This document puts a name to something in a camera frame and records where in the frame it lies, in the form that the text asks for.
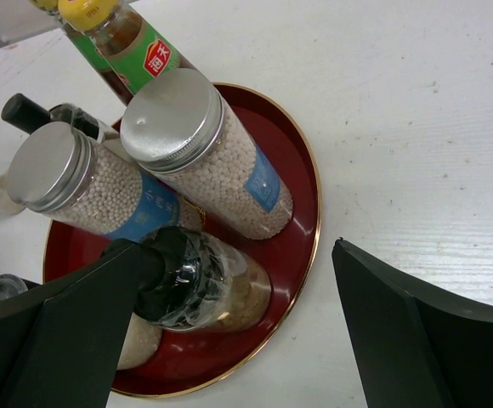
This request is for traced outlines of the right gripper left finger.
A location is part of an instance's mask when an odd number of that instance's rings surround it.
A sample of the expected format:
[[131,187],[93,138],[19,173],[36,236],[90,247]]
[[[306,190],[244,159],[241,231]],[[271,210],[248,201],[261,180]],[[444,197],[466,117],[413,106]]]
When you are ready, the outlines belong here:
[[97,261],[0,302],[0,407],[104,407],[138,292],[158,251],[127,240]]

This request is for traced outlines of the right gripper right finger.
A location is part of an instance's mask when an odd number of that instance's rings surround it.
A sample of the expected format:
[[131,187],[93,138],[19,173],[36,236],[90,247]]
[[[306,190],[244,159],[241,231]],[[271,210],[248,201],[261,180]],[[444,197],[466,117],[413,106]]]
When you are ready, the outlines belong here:
[[493,407],[492,305],[344,239],[331,257],[368,406]]

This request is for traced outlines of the black cap spice jar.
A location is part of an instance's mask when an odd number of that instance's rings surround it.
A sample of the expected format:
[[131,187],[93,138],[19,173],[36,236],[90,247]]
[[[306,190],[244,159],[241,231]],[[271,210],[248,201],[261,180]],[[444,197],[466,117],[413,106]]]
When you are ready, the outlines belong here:
[[162,256],[165,271],[143,285],[134,313],[170,332],[240,332],[269,307],[272,285],[253,258],[206,232],[162,227],[142,245]]

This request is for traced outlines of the blue label peppercorn jar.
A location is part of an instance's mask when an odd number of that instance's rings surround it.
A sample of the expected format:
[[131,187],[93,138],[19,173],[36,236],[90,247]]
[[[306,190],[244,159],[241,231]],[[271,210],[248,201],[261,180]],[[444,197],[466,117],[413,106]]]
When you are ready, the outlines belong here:
[[40,127],[17,150],[7,192],[34,213],[109,240],[204,222],[165,184],[64,122]]

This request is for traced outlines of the black pump jar white powder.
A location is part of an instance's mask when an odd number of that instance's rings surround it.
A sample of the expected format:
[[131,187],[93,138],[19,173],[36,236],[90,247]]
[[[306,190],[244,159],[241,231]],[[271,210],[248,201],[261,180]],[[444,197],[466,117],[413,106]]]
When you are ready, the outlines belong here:
[[119,139],[114,128],[73,104],[59,104],[46,110],[22,93],[8,99],[1,111],[1,119],[28,134],[50,122],[65,122],[100,144]]

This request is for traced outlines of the blue label jar silver lid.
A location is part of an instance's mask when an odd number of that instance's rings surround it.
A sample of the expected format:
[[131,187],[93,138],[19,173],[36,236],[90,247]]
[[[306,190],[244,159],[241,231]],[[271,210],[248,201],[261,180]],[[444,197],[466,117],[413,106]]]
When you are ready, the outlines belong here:
[[120,135],[142,168],[246,238],[269,239],[292,219],[290,190],[199,71],[179,68],[146,83]]

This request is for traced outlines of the sauce bottle yellow cap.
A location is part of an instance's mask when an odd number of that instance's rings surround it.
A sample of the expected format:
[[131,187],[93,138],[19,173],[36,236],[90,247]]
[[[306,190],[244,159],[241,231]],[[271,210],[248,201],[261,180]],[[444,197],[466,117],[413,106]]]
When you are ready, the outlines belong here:
[[58,9],[61,17],[90,39],[131,94],[164,72],[194,67],[123,1],[59,1]]
[[58,24],[59,28],[65,33],[66,37],[71,41],[84,59],[97,71],[99,76],[111,88],[117,98],[124,105],[127,105],[133,95],[124,85],[120,77],[114,72],[106,59],[100,55],[91,40],[81,32],[77,31],[72,25],[61,17],[58,10],[58,1],[30,0],[30,3],[37,9],[43,11]]

